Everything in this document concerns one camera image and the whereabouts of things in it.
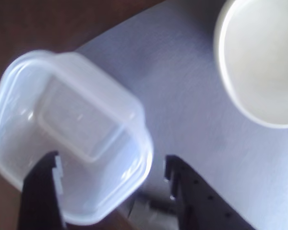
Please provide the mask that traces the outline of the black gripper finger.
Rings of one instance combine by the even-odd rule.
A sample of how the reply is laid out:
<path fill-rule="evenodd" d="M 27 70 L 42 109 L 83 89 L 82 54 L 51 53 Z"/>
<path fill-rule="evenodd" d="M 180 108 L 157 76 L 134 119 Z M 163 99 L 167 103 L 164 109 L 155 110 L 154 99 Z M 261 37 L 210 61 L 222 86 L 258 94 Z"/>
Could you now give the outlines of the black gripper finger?
<path fill-rule="evenodd" d="M 20 230 L 65 230 L 60 209 L 62 163 L 57 151 L 46 153 L 24 179 L 18 216 Z"/>
<path fill-rule="evenodd" d="M 188 163 L 167 155 L 165 179 L 175 201 L 180 230 L 253 230 Z"/>

